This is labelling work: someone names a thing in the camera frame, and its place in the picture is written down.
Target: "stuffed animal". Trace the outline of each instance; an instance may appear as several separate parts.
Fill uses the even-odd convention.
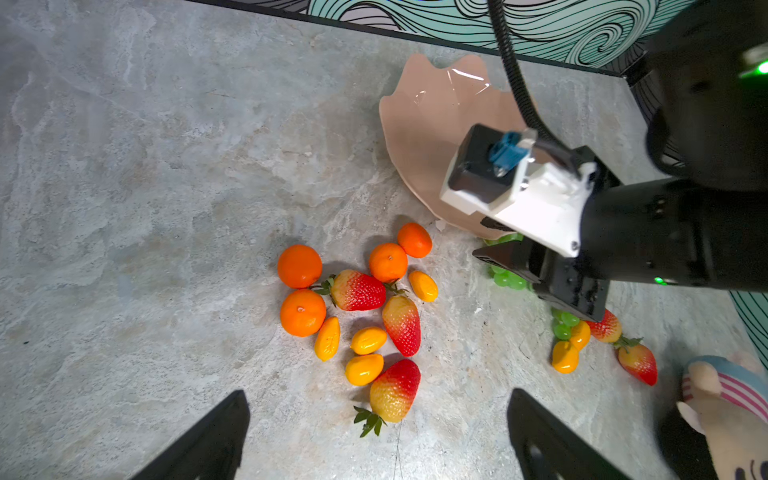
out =
[[[753,357],[739,353],[729,359],[692,359],[683,375],[683,400],[677,403],[680,416],[698,432],[694,435],[706,437],[719,480],[768,480],[768,383]],[[712,471],[706,467],[701,465],[699,473]],[[689,463],[686,475],[678,475],[709,476],[690,472],[692,468],[695,464]]]

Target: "strawberry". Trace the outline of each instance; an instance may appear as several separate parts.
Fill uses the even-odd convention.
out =
[[[416,304],[407,296],[396,295],[384,306],[382,317],[397,350],[404,356],[414,356],[422,345],[422,325]]]
[[[355,270],[342,270],[315,288],[320,295],[330,295],[333,304],[346,312],[377,309],[386,300],[383,283]]]
[[[413,405],[421,379],[419,367],[409,359],[400,360],[379,375],[371,384],[371,411],[355,407],[355,423],[366,420],[360,437],[371,430],[378,436],[382,424],[403,420]]]
[[[605,309],[602,322],[587,323],[589,324],[589,330],[592,331],[592,336],[603,343],[613,343],[621,337],[621,323],[608,309]]]
[[[656,369],[656,359],[648,347],[641,345],[642,339],[628,339],[622,336],[614,347],[618,349],[621,366],[634,378],[650,386],[656,385],[659,371]]]

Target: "blue and pink striped fabric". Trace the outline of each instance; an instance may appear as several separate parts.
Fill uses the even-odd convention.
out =
[[[723,386],[721,397],[734,405],[747,409],[768,423],[768,385],[755,373],[730,362],[722,356],[698,356],[688,362],[707,362],[717,370]],[[688,365],[683,374],[683,401],[691,400]]]

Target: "orange fruit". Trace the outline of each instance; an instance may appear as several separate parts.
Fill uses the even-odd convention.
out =
[[[286,248],[277,261],[277,275],[291,288],[307,288],[323,273],[323,261],[307,245]]]
[[[383,243],[371,252],[368,268],[379,282],[392,283],[406,274],[408,256],[397,243]]]
[[[432,239],[418,223],[403,225],[397,233],[397,243],[413,258],[424,258],[432,251]]]
[[[280,307],[280,323],[286,332],[294,336],[310,336],[317,333],[326,319],[326,302],[312,290],[291,293]]]

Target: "marble countertop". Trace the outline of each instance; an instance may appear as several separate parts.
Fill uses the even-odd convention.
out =
[[[464,55],[181,0],[2,2],[0,478],[126,478],[234,389],[250,402],[238,478],[520,478],[505,410],[528,390],[633,478],[672,478],[654,420],[691,356],[751,348],[728,295],[613,283],[608,307],[655,352],[649,388],[593,343],[549,365],[548,307],[501,289],[478,239],[434,217],[386,152],[379,99],[414,52]],[[501,63],[484,57],[494,84]],[[620,78],[522,65],[551,129],[625,183],[659,177]],[[326,273],[409,218],[439,282],[423,305],[408,417],[359,439],[343,377],[280,327],[276,259]]]

